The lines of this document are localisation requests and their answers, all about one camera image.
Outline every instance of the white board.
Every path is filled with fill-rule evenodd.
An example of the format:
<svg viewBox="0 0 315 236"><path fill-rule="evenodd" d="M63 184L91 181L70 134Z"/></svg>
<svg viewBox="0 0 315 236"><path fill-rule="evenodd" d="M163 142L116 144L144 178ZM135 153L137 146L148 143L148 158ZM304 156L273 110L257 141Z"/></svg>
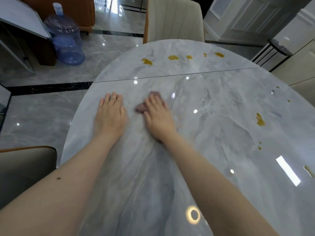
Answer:
<svg viewBox="0 0 315 236"><path fill-rule="evenodd" d="M37 12L20 0L0 0L0 20L45 39L51 38Z"/></svg>

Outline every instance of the marble table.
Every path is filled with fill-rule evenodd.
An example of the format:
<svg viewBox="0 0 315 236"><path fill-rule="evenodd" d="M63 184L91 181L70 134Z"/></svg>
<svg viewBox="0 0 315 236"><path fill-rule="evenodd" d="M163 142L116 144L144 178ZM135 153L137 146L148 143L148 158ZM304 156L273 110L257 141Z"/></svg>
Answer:
<svg viewBox="0 0 315 236"><path fill-rule="evenodd" d="M171 55L178 59L170 60ZM201 214L199 221L186 217L186 210L196 206L187 185L134 112L151 90L160 91L169 104L179 133L279 235L315 235L315 108L249 60L189 40L130 50L84 96L61 164L90 141L105 93L123 94L129 125L100 171L79 235L212 235Z"/></svg>

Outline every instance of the cloth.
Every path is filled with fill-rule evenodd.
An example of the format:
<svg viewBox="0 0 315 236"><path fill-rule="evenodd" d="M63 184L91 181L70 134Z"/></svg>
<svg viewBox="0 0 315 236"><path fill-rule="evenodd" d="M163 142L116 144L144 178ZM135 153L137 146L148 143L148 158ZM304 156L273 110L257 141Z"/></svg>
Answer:
<svg viewBox="0 0 315 236"><path fill-rule="evenodd" d="M160 95L160 93L158 91L151 91L149 93L149 96L151 94L153 94L153 96L158 96L159 99L162 101L162 103L164 103L164 100L162 99L162 97L161 97L161 95ZM147 107L145 102L140 103L139 105L136 106L136 112L137 113L144 113L145 111L149 111L149 109L148 109L148 107Z"/></svg>

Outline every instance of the white bottle cap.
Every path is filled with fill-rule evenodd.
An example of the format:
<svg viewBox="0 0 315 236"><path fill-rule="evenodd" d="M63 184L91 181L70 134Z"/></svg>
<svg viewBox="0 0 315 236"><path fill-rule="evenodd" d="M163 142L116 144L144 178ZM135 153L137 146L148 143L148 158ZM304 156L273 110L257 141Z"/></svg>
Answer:
<svg viewBox="0 0 315 236"><path fill-rule="evenodd" d="M60 3L54 2L53 8L55 9L55 12L57 15L63 16L63 10L62 10L62 6Z"/></svg>

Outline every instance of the hand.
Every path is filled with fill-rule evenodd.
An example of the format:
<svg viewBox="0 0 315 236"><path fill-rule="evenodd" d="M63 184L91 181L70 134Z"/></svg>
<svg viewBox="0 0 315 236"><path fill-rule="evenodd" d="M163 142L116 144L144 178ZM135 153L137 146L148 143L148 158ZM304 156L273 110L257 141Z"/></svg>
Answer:
<svg viewBox="0 0 315 236"><path fill-rule="evenodd" d="M144 112L146 125L151 134L161 142L167 137L176 134L176 126L171 111L166 103L162 103L159 97L150 95L150 100L145 99L149 112Z"/></svg>
<svg viewBox="0 0 315 236"><path fill-rule="evenodd" d="M115 92L101 98L94 121L94 137L105 136L115 143L125 132L128 115L123 96Z"/></svg>

